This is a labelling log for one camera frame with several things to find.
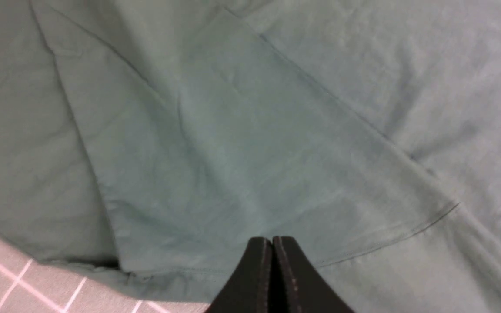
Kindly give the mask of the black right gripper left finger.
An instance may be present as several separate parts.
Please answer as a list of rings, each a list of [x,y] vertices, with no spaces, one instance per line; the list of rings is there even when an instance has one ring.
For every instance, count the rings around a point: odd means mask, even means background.
[[[266,313],[269,310],[272,244],[253,237],[207,313]]]

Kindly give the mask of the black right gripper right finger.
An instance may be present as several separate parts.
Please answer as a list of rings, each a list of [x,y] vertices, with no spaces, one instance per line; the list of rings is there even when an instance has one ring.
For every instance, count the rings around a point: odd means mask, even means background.
[[[293,237],[275,236],[273,251],[273,313],[353,312],[320,276]]]

